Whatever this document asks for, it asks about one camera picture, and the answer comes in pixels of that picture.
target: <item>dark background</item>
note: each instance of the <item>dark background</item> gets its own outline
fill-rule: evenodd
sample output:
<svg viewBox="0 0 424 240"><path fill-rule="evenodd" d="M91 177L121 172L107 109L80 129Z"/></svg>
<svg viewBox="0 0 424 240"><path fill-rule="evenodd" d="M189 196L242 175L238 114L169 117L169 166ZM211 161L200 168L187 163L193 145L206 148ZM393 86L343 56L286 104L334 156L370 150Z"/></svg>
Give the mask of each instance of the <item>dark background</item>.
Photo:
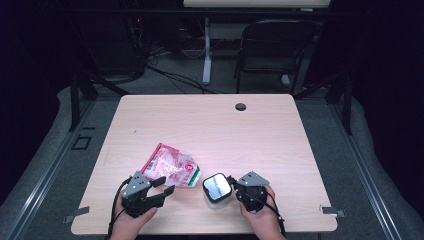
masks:
<svg viewBox="0 0 424 240"><path fill-rule="evenodd" d="M180 1L170 2L175 6L180 4ZM95 44L91 48L81 44L69 25L46 11L46 4L52 3L20 0L0 4L3 202L55 119L59 109L56 94L69 86L75 69L97 71L99 63L90 57ZM316 83L340 70L355 54L356 50L352 49L357 41L369 36L366 54L356 71L353 93L364 107L379 161L403 197L422 217L423 10L415 1L333 1L333 12L369 12L373 17L365 23L327 22L305 79L307 84ZM162 31L155 33L158 39L178 50L178 45L173 45L176 42L163 38L167 32L175 32L175 26L164 27L160 21L157 24L162 26L159 28ZM108 28L111 34L119 33L125 25ZM116 58L132 61L131 54L125 54L131 52L127 37L110 36L113 39L110 43L115 42L124 49L116 51Z"/></svg>

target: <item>black cable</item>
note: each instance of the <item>black cable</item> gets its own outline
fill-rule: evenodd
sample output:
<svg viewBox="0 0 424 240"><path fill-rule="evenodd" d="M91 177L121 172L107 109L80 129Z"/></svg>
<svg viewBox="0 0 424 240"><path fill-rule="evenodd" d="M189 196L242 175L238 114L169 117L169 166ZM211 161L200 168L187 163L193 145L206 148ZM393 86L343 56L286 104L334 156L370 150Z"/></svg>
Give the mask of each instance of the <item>black cable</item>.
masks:
<svg viewBox="0 0 424 240"><path fill-rule="evenodd" d="M278 211L277 204L275 203L275 200L274 200L274 198L271 196L271 194L269 194L269 193L267 192L268 196L270 196L270 197L271 197L271 199L272 199L272 201L274 202L275 208L274 208L274 207L272 207L271 205L269 205L268 203L263 202L262 200L260 200L260 199L258 199L258 198L256 198L256 197L251 196L250 194L247 194L247 193L245 193L245 192L241 192L241 193L242 193L242 194L244 194L245 196L247 196L247 197L249 197L249 198L253 199L253 200L256 200L256 201L258 201L258 202L262 203L264 206L267 206L269 209L271 209L271 211L273 211L273 212L275 213L275 215L277 216L278 225L280 225L280 231L281 231L281 234L282 234L284 237L286 237L286 229L285 229L285 227L284 227L284 219L283 219L283 217L281 217L281 215L280 215L280 213L279 213L279 211Z"/></svg>
<svg viewBox="0 0 424 240"><path fill-rule="evenodd" d="M207 93L213 93L213 94L216 94L216 93L222 93L222 94L227 94L226 92L222 92L222 91L218 91L218 90L212 90L212 89L206 89L206 88L204 88L200 83L198 83L198 82L196 82L194 79L191 79L191 78L188 78L188 77L185 77L185 76L182 76L182 75L179 75L179 74L176 74L176 73L170 73L170 72L165 72L165 71L162 71L162 70L160 70L160 69L157 69L157 68L154 68L154 67L152 67L152 66L146 66L146 68L147 69L150 69L150 70L152 70L152 71L154 71L154 72L156 72L156 73L159 73L159 74L161 74L161 75L163 75L163 76L165 76L165 77L167 77L168 79L172 79L172 80L175 80L175 81L178 81L178 82L181 82L181 83L184 83L184 84L187 84L187 85L190 85L190 86L192 86L192 87L194 87L194 88L197 88L197 89L199 89L199 90L201 90L202 91L202 94L204 94L205 92L207 92ZM185 93L181 88L179 88L173 81L171 80L171 82L181 91L181 92L183 92L183 93Z"/></svg>
<svg viewBox="0 0 424 240"><path fill-rule="evenodd" d="M121 189L127 185L130 181L131 181L132 177L129 177L128 179L126 179L125 181L122 182L121 186L119 186L118 191L116 192L115 198L113 199L113 205L112 205L112 213L110 216L110 223L109 223L109 228L107 231L107 236L105 239L109 239L112 236L112 231L113 231L113 224L115 223L116 219L121 215L121 213L124 211L124 209L115 217L115 207L116 207L116 203L118 202L118 197L121 193Z"/></svg>
<svg viewBox="0 0 424 240"><path fill-rule="evenodd" d="M147 61L153 65L153 66L157 66L158 65L158 58L161 54L166 53L166 49L164 47L152 47L152 50L149 53L149 57L147 58Z"/></svg>

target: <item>plastic bag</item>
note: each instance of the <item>plastic bag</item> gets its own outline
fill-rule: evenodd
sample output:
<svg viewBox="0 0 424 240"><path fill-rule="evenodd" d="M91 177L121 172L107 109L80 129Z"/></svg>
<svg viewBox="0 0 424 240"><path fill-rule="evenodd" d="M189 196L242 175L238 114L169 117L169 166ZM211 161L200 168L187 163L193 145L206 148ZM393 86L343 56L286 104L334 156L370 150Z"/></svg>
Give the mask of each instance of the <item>plastic bag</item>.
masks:
<svg viewBox="0 0 424 240"><path fill-rule="evenodd" d="M141 172L150 180L165 176L165 185L176 187L194 187L200 178L200 168L189 154L163 143L159 143Z"/></svg>

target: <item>floor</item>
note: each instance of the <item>floor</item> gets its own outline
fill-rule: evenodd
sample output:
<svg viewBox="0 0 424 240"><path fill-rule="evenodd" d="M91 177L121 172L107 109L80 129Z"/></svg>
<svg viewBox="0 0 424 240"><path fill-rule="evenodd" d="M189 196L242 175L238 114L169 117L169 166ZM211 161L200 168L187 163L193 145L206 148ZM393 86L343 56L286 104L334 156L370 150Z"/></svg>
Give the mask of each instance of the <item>floor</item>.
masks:
<svg viewBox="0 0 424 240"><path fill-rule="evenodd" d="M232 43L218 42L213 48L212 83L203 86L219 94L235 93L232 78L236 49ZM201 83L201 51L180 55L162 53L151 65L178 73ZM302 74L307 68L305 61ZM201 94L202 91L146 70L127 81L107 79L133 94ZM21 180L0 208L0 239L102 239L103 236L75 236L66 216L78 208L91 170L106 136L119 96L101 85L96 101L81 97L81 122L69 132L70 90L58 94L60 112L42 146ZM255 76L243 82L242 93L282 93L286 90L277 76ZM372 138L360 104L354 100L352 132L347 135L340 122L340 106L327 105L321 89L296 104L302 118L327 193L333 206L347 214L338 219L338 229L322 233L321 239L422 239L424 223L403 200L381 168L373 152ZM89 136L90 144L78 149L78 137ZM142 239L217 239L217 236L143 236ZM252 236L219 236L221 239L251 239ZM288 239L317 239L317 233L288 233Z"/></svg>

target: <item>chair leg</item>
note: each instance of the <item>chair leg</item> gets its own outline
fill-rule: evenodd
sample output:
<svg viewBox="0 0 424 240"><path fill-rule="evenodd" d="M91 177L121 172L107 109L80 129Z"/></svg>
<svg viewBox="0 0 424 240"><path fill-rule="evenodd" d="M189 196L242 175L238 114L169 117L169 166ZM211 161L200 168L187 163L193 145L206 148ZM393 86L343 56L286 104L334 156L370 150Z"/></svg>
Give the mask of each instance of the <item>chair leg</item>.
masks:
<svg viewBox="0 0 424 240"><path fill-rule="evenodd" d="M71 81L71 109L72 109L72 123L69 131L74 131L75 127L80 121L80 108L79 108L79 89L78 89L78 78L74 74Z"/></svg>
<svg viewBox="0 0 424 240"><path fill-rule="evenodd" d="M236 88L236 93L239 94L240 92L240 75L241 75L241 71L240 69L237 69L237 88Z"/></svg>
<svg viewBox="0 0 424 240"><path fill-rule="evenodd" d="M236 69L234 70L233 78L236 78L237 77L238 66L239 66L239 63L237 61L237 63L236 63Z"/></svg>
<svg viewBox="0 0 424 240"><path fill-rule="evenodd" d="M299 71L300 71L300 67L302 66L304 54L305 54L304 51L300 52L300 54L299 54L299 63L297 64L296 73L294 74L292 87L290 89L290 95L292 95L292 96L293 96L293 93L294 93L294 89L296 88L297 78L299 77Z"/></svg>

